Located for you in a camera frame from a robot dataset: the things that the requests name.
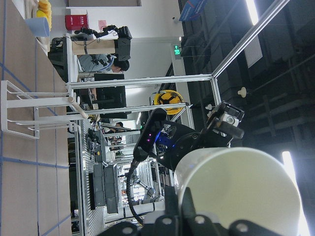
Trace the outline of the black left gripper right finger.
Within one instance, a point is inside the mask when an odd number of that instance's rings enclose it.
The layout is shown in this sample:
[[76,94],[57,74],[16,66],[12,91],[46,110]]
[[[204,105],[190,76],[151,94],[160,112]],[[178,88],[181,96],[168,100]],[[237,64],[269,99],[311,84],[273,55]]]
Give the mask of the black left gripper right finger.
[[181,201],[186,229],[192,236],[296,236],[299,196],[269,190],[202,194],[187,187]]

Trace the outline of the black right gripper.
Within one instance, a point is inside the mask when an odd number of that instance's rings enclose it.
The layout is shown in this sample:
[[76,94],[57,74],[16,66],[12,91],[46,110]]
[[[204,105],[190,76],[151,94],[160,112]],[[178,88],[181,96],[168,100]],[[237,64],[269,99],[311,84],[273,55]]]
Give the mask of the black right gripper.
[[174,171],[183,157],[193,150],[226,147],[233,138],[243,138],[244,131],[238,126],[244,114],[243,110],[223,101],[207,114],[206,128],[202,131],[165,121],[157,138],[158,163]]

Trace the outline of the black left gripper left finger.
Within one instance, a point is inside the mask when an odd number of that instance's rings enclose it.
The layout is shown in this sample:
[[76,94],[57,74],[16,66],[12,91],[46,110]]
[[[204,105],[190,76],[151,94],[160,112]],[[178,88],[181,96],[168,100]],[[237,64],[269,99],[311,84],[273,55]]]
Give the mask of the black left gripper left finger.
[[148,213],[142,227],[143,236],[181,236],[182,223],[180,220],[178,197],[175,188],[165,188],[164,210]]

